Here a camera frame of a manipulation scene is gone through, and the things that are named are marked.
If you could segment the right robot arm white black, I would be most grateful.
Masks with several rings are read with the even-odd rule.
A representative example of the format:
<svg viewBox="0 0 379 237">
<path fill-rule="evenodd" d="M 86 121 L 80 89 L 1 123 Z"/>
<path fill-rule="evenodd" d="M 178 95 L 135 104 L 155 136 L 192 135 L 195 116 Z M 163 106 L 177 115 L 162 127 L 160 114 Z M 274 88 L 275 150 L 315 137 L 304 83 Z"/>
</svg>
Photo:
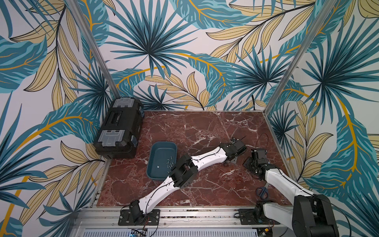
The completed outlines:
<svg viewBox="0 0 379 237">
<path fill-rule="evenodd" d="M 265 149 L 253 149 L 251 156 L 243 165 L 259 180 L 265 181 L 265 186 L 257 189 L 257 195 L 263 198 L 255 209 L 257 219 L 265 217 L 276 221 L 292 230 L 297 237 L 338 237 L 340 235 L 329 199 L 307 190 L 280 168 L 270 164 Z M 268 201 L 269 186 L 280 191 L 292 205 L 286 207 Z"/>
</svg>

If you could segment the teal plastic storage tray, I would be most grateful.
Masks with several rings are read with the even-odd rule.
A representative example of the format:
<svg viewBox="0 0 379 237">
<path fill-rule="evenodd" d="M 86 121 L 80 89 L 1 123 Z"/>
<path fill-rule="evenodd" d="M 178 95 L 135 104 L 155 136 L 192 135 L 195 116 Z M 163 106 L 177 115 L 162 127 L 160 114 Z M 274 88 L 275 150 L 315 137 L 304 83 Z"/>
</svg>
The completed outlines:
<svg viewBox="0 0 379 237">
<path fill-rule="evenodd" d="M 173 160 L 173 164 L 167 164 L 168 160 Z M 168 167 L 174 166 L 177 160 L 177 146 L 173 142 L 156 142 L 150 151 L 147 176 L 152 180 L 165 180 L 171 172 Z"/>
</svg>

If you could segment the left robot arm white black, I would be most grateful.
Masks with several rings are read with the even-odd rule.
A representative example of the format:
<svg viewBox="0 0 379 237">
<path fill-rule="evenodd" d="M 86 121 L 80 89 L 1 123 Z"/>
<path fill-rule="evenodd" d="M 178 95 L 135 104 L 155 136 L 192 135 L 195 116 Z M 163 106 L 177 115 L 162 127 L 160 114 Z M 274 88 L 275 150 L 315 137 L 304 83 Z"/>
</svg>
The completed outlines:
<svg viewBox="0 0 379 237">
<path fill-rule="evenodd" d="M 197 174 L 215 164 L 229 162 L 242 155 L 247 147 L 242 140 L 232 139 L 221 143 L 213 150 L 197 155 L 183 155 L 172 167 L 167 178 L 145 197 L 134 200 L 129 205 L 131 222 L 140 225 L 149 219 L 148 214 L 171 193 L 189 186 Z"/>
</svg>

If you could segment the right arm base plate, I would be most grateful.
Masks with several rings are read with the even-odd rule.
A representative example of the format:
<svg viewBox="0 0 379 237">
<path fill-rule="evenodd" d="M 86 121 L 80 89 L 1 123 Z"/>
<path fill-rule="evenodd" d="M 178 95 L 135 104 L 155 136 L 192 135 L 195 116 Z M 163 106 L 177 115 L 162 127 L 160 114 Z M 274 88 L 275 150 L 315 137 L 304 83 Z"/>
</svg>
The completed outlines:
<svg viewBox="0 0 379 237">
<path fill-rule="evenodd" d="M 265 224 L 261 214 L 254 208 L 238 209 L 234 214 L 234 218 L 240 220 L 241 225 L 262 225 Z"/>
</svg>

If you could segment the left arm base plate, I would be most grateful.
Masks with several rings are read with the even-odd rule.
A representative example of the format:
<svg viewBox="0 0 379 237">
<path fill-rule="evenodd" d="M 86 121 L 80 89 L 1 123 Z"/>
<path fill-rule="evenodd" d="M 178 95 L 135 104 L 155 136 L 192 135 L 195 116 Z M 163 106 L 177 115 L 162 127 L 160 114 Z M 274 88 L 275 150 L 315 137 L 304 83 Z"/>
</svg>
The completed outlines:
<svg viewBox="0 0 379 237">
<path fill-rule="evenodd" d="M 119 226 L 157 226 L 160 219 L 160 210 L 154 209 L 149 214 L 136 214 L 129 209 L 120 211 Z"/>
</svg>

